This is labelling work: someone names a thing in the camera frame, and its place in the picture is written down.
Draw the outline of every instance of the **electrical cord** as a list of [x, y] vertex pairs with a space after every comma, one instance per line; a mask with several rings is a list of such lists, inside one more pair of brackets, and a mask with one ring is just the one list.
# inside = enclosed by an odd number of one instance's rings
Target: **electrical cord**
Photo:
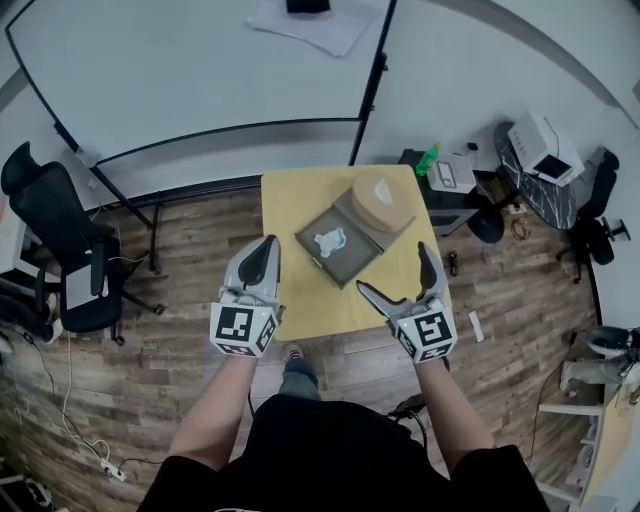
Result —
[[551, 131], [556, 136], [556, 158], [560, 158], [560, 138], [558, 137], [558, 134], [556, 133], [556, 131], [553, 129], [553, 126], [551, 126], [551, 123], [549, 122], [549, 120], [546, 117], [544, 118], [544, 120], [547, 122], [547, 124], [549, 125], [549, 128], [551, 128]]
[[[36, 343], [33, 341], [33, 339], [29, 336], [28, 338], [25, 338], [31, 345], [33, 345], [36, 350], [38, 351], [38, 354], [40, 354], [40, 359], [42, 360], [42, 366], [44, 367], [45, 372], [47, 373], [47, 375], [49, 376], [49, 380], [51, 381], [51, 402], [53, 403], [54, 407], [56, 409], [58, 409], [58, 411], [60, 411], [60, 413], [62, 414], [62, 424], [64, 425], [64, 428], [60, 427], [59, 425], [56, 425], [54, 422], [53, 425], [55, 425], [56, 427], [58, 427], [60, 430], [62, 430], [65, 434], [67, 434], [73, 441], [75, 441], [77, 444], [82, 445], [82, 446], [86, 446], [89, 450], [91, 450], [91, 452], [98, 458], [98, 460], [100, 462], [102, 462], [103, 460], [105, 462], [107, 462], [109, 460], [109, 455], [111, 454], [111, 448], [109, 447], [109, 443], [107, 443], [105, 440], [103, 439], [98, 439], [97, 441], [94, 441], [93, 443], [89, 443], [84, 436], [80, 433], [80, 429], [78, 428], [78, 426], [73, 422], [73, 420], [71, 418], [69, 418], [69, 416], [66, 413], [66, 404], [67, 404], [67, 399], [69, 397], [69, 393], [71, 392], [71, 382], [72, 382], [72, 373], [71, 373], [71, 363], [69, 366], [69, 389], [67, 390], [67, 395], [65, 397], [65, 401], [64, 401], [64, 405], [63, 408], [61, 409], [58, 404], [56, 403], [56, 394], [55, 394], [55, 383], [53, 380], [53, 376], [51, 375], [51, 372], [49, 371], [49, 368], [47, 368], [47, 365], [45, 363], [44, 360], [44, 355], [42, 354], [42, 351], [40, 350], [40, 347], [38, 347], [38, 345], [36, 345]], [[67, 339], [69, 341], [69, 362], [71, 362], [71, 337], [69, 336], [69, 333], [67, 332]], [[66, 422], [69, 422], [69, 424], [73, 427], [73, 430], [75, 430], [75, 435], [71, 433], [71, 431], [69, 430], [69, 427], [67, 426]], [[98, 443], [104, 443], [107, 446], [107, 457], [105, 459], [103, 459], [100, 454], [97, 452], [97, 450], [94, 448], [94, 446]]]
[[547, 375], [547, 378], [544, 380], [544, 382], [542, 383], [542, 387], [540, 388], [540, 393], [538, 394], [538, 400], [536, 402], [536, 413], [535, 413], [535, 416], [533, 417], [533, 431], [532, 431], [532, 438], [531, 438], [531, 453], [529, 454], [529, 461], [527, 462], [527, 467], [528, 468], [531, 467], [531, 462], [533, 461], [533, 450], [534, 450], [534, 447], [535, 447], [535, 444], [536, 444], [536, 433], [537, 433], [537, 427], [538, 427], [538, 412], [540, 412], [538, 410], [538, 408], [540, 407], [540, 402], [542, 400], [542, 393], [544, 391], [544, 388], [547, 387], [547, 384], [549, 383], [549, 379], [551, 379], [551, 377], [558, 370], [560, 370], [560, 368], [562, 368], [562, 365], [567, 361], [567, 359], [569, 359], [569, 354], [571, 354], [571, 349], [573, 348], [573, 341], [574, 340], [575, 340], [575, 336], [572, 338], [572, 341], [570, 342], [571, 344], [569, 345], [569, 350], [567, 350], [567, 354], [564, 356], [564, 358], [562, 359], [560, 364], [549, 375]]
[[513, 238], [518, 240], [518, 242], [523, 242], [531, 236], [531, 230], [527, 229], [524, 220], [532, 215], [533, 214], [530, 213], [529, 215], [525, 215], [519, 219], [514, 219], [511, 222], [511, 234], [513, 235]]
[[253, 410], [253, 403], [251, 403], [251, 388], [249, 388], [249, 394], [247, 395], [247, 402], [249, 402], [249, 410], [251, 411], [251, 419], [253, 419], [256, 415], [256, 412]]
[[408, 417], [412, 417], [414, 420], [416, 420], [418, 426], [420, 427], [420, 432], [422, 433], [422, 446], [425, 450], [427, 449], [427, 429], [424, 428], [424, 423], [422, 423], [420, 416], [418, 416], [410, 409], [405, 409], [401, 412], [390, 412], [389, 414], [387, 414], [387, 417], [394, 418], [394, 421], [396, 423], [399, 423], [401, 419]]
[[120, 463], [120, 465], [118, 466], [118, 473], [122, 469], [122, 466], [124, 466], [127, 462], [143, 462], [145, 464], [151, 464], [152, 466], [159, 466], [160, 464], [162, 464], [162, 462], [154, 462], [154, 461], [147, 460], [147, 459], [137, 459], [135, 457], [128, 457], [128, 458], [124, 459]]
[[148, 258], [149, 254], [147, 253], [145, 256], [143, 256], [142, 258], [139, 258], [137, 260], [132, 260], [131, 258], [125, 258], [124, 256], [114, 256], [113, 258], [109, 258], [107, 261], [111, 261], [111, 260], [126, 260], [126, 261], [130, 261], [131, 263], [138, 263], [139, 261], [144, 261]]

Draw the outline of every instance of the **table top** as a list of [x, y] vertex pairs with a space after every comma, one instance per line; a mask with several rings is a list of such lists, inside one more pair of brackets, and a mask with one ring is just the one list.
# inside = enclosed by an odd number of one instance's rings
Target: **table top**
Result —
[[[308, 30], [337, 31], [332, 20], [353, 10], [343, 3]], [[251, 29], [259, 0], [36, 0], [7, 35], [38, 96], [104, 161], [202, 132], [359, 118], [392, 4], [357, 4], [377, 17], [344, 58]]]
[[[311, 261], [295, 233], [331, 207], [361, 172], [375, 169], [404, 189], [415, 220], [402, 236], [365, 268], [357, 279], [388, 297], [415, 299], [420, 292], [418, 242], [440, 254], [413, 171], [406, 165], [320, 168], [268, 173], [262, 177], [265, 234], [278, 237], [282, 249], [278, 298], [287, 307], [276, 338], [288, 341], [327, 336], [384, 325], [358, 292], [355, 279], [340, 289]], [[447, 292], [447, 303], [451, 300]]]
[[576, 222], [578, 208], [571, 185], [558, 187], [522, 171], [508, 132], [514, 123], [505, 122], [496, 126], [493, 143], [502, 165], [498, 168], [518, 189], [520, 196], [550, 226], [566, 231]]

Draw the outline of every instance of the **mesh chair back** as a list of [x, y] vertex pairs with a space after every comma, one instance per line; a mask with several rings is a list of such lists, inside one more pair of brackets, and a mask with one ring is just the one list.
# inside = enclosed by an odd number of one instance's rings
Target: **mesh chair back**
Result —
[[617, 179], [616, 171], [606, 162], [598, 166], [591, 198], [580, 208], [580, 217], [595, 219], [604, 213]]
[[62, 268], [84, 255], [96, 240], [113, 229], [87, 217], [71, 178], [58, 162], [38, 165], [25, 142], [9, 157], [0, 178], [15, 214], [49, 248]]

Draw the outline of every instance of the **wooden table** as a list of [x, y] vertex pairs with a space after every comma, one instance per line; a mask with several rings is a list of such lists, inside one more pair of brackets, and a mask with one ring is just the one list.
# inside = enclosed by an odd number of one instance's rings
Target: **wooden table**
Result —
[[540, 412], [596, 416], [596, 437], [584, 444], [594, 446], [586, 485], [581, 491], [572, 492], [538, 482], [542, 492], [582, 506], [598, 492], [607, 477], [624, 454], [631, 439], [635, 409], [629, 404], [632, 386], [621, 387], [605, 405], [540, 404]]
[[[360, 295], [355, 279], [340, 289], [310, 259], [295, 233], [331, 207], [347, 191], [354, 177], [376, 169], [404, 189], [416, 216], [406, 232], [357, 279], [377, 287], [388, 297], [415, 299], [420, 292], [418, 242], [436, 254], [438, 245], [413, 171], [406, 165], [320, 168], [268, 173], [262, 177], [262, 217], [265, 234], [280, 240], [282, 263], [278, 298], [287, 307], [276, 338], [313, 338], [384, 325]], [[451, 304], [448, 290], [447, 303]]]

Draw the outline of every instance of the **laminate flooring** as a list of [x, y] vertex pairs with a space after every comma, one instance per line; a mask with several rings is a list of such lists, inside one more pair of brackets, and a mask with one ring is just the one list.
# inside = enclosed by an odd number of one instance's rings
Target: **laminate flooring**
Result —
[[[124, 254], [134, 257], [148, 247], [147, 230], [125, 210], [101, 213], [98, 219], [114, 226], [117, 221]], [[525, 460], [543, 382], [566, 357], [570, 333], [595, 325], [588, 279], [575, 285], [571, 262], [555, 260], [566, 243], [563, 235], [536, 216], [526, 223], [530, 236], [518, 241], [507, 219], [504, 239], [496, 246], [483, 246], [466, 226], [439, 239], [443, 256], [457, 251], [460, 268], [449, 278], [459, 333], [450, 357], [452, 374], [498, 445], [516, 444]], [[161, 274], [149, 272], [145, 262], [127, 286], [143, 300], [167, 305], [166, 312], [156, 317], [125, 302], [123, 347], [111, 342], [108, 332], [71, 335], [73, 389], [67, 415], [87, 439], [109, 443], [112, 463], [165, 456], [181, 418], [223, 361], [208, 341], [208, 330], [210, 303], [217, 299], [226, 264], [261, 235], [259, 190], [170, 203], [161, 211], [158, 232]], [[471, 311], [480, 319], [482, 343], [476, 342]], [[36, 349], [23, 341], [14, 347], [15, 355], [4, 358], [0, 380], [2, 452], [27, 465], [59, 506], [74, 512], [134, 511], [157, 466], [130, 461], [123, 467], [126, 482], [110, 482], [89, 450], [52, 425], [51, 420], [61, 423], [61, 414], [52, 406], [51, 383]], [[386, 412], [419, 392], [411, 361], [386, 328], [305, 340], [303, 347], [326, 400]], [[62, 405], [69, 384], [66, 333], [42, 353]], [[282, 345], [273, 343], [260, 361], [252, 387], [255, 407], [277, 392], [281, 357]], [[594, 388], [578, 388], [569, 398], [559, 392], [556, 374], [542, 399], [595, 403]], [[421, 416], [428, 426], [426, 412]], [[234, 457], [242, 453], [250, 426], [247, 407]], [[414, 422], [407, 426], [420, 439]], [[584, 418], [540, 414], [533, 473], [562, 482], [587, 427]], [[430, 428], [428, 438], [432, 463], [446, 472]], [[102, 443], [96, 449], [105, 453]]]

